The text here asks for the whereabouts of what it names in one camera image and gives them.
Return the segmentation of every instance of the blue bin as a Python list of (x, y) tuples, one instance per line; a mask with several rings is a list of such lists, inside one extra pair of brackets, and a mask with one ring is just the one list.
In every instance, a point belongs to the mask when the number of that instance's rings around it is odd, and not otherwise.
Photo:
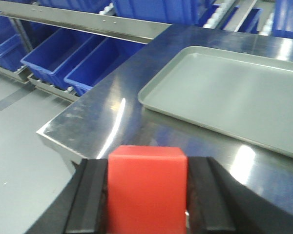
[(25, 55), (26, 51), (19, 42), (0, 54), (0, 66), (14, 72), (22, 66), (21, 59)]
[(61, 89), (67, 89), (64, 77), (89, 54), (104, 37), (69, 29), (59, 29), (21, 62), (34, 75)]
[(214, 0), (112, 0), (120, 17), (163, 23), (198, 24)]
[(35, 22), (30, 22), (30, 26), (31, 31), (27, 32), (27, 35), (30, 38), (34, 48), (40, 45), (44, 40), (59, 29), (58, 27)]
[(41, 6), (98, 13), (110, 4), (110, 0), (39, 0)]
[(7, 17), (0, 16), (0, 54), (18, 43), (20, 43), (20, 38), (10, 20)]
[(293, 39), (293, 0), (276, 1), (272, 35)]
[(81, 96), (143, 46), (130, 41), (107, 38), (64, 80)]

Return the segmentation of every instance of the steel shelf frame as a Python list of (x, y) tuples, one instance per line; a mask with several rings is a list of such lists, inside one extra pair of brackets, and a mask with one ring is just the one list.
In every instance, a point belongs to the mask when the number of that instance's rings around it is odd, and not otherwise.
[(79, 99), (79, 97), (75, 95), (76, 92), (63, 91), (61, 89), (54, 87), (54, 85), (46, 84), (42, 82), (40, 79), (36, 78), (33, 74), (30, 74), (28, 76), (28, 79), (35, 86), (36, 89), (42, 90), (49, 94), (53, 94), (66, 101), (75, 102)]
[(0, 15), (148, 44), (171, 24), (0, 0)]
[(241, 1), (239, 9), (224, 29), (226, 31), (237, 32), (257, 2), (258, 0)]
[(5, 68), (0, 67), (0, 74), (26, 84), (28, 83), (27, 77), (31, 74), (31, 71), (26, 66), (23, 66), (15, 72), (11, 72)]

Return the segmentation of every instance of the plastic tray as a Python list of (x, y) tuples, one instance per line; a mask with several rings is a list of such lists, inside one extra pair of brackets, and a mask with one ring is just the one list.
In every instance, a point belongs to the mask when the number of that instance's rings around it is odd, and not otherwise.
[(138, 99), (149, 109), (293, 157), (293, 62), (188, 47)]

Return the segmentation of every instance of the gray floor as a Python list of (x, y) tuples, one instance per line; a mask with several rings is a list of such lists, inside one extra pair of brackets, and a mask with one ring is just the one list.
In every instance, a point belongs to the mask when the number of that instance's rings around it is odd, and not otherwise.
[(70, 179), (35, 133), (70, 103), (22, 87), (0, 75), (0, 234), (24, 233)]

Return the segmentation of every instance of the red cube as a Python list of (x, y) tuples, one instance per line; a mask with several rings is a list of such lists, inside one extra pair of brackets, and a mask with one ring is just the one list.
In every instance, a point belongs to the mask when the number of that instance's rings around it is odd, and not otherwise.
[(176, 147), (120, 146), (108, 159), (108, 233), (185, 234), (188, 159)]

